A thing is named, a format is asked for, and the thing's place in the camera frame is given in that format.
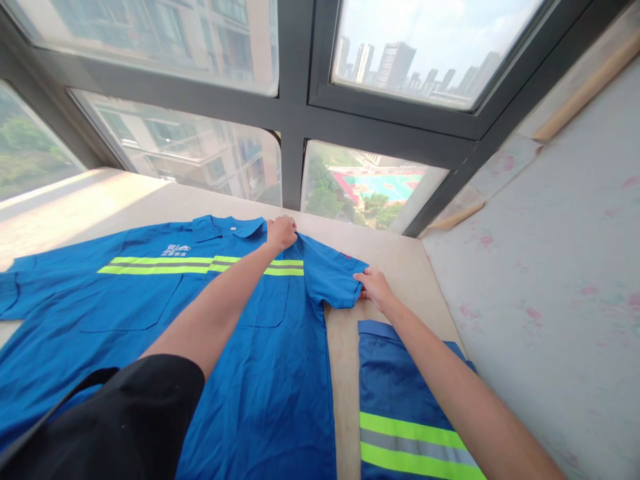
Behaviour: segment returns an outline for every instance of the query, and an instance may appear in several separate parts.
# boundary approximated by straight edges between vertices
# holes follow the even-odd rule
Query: forearm
[[[394,299],[383,313],[488,479],[564,478],[506,404],[409,308]]]
[[[260,278],[278,253],[264,243],[218,275],[142,356],[170,353],[188,358],[208,379]]]

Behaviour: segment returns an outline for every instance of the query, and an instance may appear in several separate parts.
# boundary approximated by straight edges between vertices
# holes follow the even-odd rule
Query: hand
[[[353,278],[362,282],[360,298],[372,300],[380,312],[384,313],[384,310],[397,300],[385,274],[380,270],[367,267],[364,273],[355,273]]]
[[[278,217],[276,220],[267,220],[267,246],[278,253],[282,252],[298,240],[296,230],[295,220],[288,215]]]

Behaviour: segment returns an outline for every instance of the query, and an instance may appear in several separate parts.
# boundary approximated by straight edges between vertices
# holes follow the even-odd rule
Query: black sleeve
[[[42,426],[2,478],[172,479],[204,384],[191,360],[142,358]]]

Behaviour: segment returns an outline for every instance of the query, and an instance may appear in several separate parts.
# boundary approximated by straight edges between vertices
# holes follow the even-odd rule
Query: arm
[[[218,275],[141,356],[169,353],[195,362],[207,380],[269,264],[297,239],[291,217],[267,221],[267,242]]]
[[[391,322],[420,374],[489,479],[563,479],[553,460],[508,406],[393,294],[384,274],[354,275]]]

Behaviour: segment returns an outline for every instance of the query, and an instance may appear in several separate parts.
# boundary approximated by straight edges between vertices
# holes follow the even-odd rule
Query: printed logo
[[[161,257],[186,257],[187,253],[191,250],[188,245],[174,245],[170,244],[164,252],[160,254]]]

